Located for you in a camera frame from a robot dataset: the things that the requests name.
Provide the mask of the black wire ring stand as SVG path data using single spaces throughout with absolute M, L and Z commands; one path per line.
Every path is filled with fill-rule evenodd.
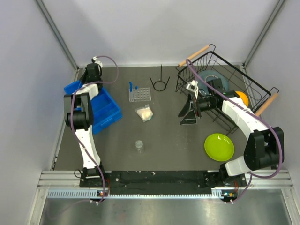
M 162 91 L 166 90 L 167 85 L 168 85 L 168 83 L 170 81 L 170 77 L 168 77 L 168 79 L 167 79 L 166 82 L 162 80 L 162 75 L 163 75 L 162 74 L 162 70 L 163 70 L 163 66 L 160 65 L 160 77 L 159 77 L 159 79 L 157 81 L 154 82 L 152 80 L 152 78 L 150 77 L 150 82 L 152 84 L 152 87 L 157 92 L 162 92 Z

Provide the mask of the clear glass flask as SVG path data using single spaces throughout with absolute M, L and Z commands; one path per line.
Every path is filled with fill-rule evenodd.
M 143 141 L 141 141 L 141 140 L 137 140 L 135 142 L 135 148 L 139 154 L 143 154 L 145 152 L 145 145 L 144 145 Z

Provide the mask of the bag of white powder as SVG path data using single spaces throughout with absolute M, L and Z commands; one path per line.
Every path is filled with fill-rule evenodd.
M 144 107 L 137 108 L 135 112 L 143 122 L 147 122 L 153 117 L 153 111 L 151 110 L 150 105 L 145 105 Z

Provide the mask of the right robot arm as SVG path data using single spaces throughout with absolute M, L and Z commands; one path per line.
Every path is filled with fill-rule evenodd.
M 185 85 L 188 98 L 178 114 L 180 124 L 196 124 L 204 111 L 220 109 L 234 121 L 247 138 L 243 156 L 221 165 L 219 181 L 231 185 L 236 176 L 277 165 L 281 169 L 284 161 L 284 133 L 279 127 L 271 127 L 257 117 L 242 101 L 236 91 L 226 90 L 220 79 L 203 82 L 209 95 L 201 96 L 198 82 Z

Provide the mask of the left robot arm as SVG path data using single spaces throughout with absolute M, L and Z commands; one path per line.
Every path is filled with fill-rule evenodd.
M 102 90 L 102 67 L 100 61 L 88 64 L 80 80 L 64 88 L 65 123 L 78 141 L 83 158 L 81 179 L 90 179 L 96 186 L 106 182 L 92 134 L 94 115 L 91 101 Z

